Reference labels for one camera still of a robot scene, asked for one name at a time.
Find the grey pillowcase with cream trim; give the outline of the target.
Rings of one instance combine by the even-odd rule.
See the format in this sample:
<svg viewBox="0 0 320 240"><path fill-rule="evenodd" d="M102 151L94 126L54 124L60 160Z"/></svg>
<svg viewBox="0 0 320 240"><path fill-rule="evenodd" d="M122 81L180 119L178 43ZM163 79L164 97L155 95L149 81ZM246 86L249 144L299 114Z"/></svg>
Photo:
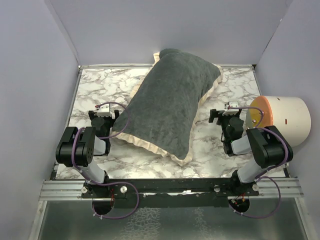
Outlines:
<svg viewBox="0 0 320 240"><path fill-rule="evenodd" d="M198 109L222 79L220 66L178 49L164 49L144 80L133 88L112 132L117 139L184 166L193 159Z"/></svg>

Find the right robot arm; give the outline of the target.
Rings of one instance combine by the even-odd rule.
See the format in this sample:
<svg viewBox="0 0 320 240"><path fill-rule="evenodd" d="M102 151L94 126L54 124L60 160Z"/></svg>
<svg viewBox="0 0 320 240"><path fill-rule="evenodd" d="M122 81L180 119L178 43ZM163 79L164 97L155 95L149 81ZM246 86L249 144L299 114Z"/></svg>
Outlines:
<svg viewBox="0 0 320 240"><path fill-rule="evenodd" d="M293 159L293 149L276 126L254 126L244 132L244 121L240 118L242 107L211 109L209 123L217 118L221 126L221 142L228 156L252 153L253 159L235 170L230 178L229 189L240 196L268 171L281 167Z"/></svg>

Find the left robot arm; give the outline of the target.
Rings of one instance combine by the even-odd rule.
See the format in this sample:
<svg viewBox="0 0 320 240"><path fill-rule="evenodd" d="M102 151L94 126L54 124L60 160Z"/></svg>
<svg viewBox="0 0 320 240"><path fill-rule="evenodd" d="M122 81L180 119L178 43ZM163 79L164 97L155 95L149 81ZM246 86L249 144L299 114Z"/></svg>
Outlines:
<svg viewBox="0 0 320 240"><path fill-rule="evenodd" d="M77 170L93 185L97 196L106 197L111 190L108 174L94 161L94 156L107 156L110 153L110 130L114 125L119 111L115 116L107 110L90 110L88 116L91 126L83 129L75 126L66 127L55 151L59 164Z"/></svg>

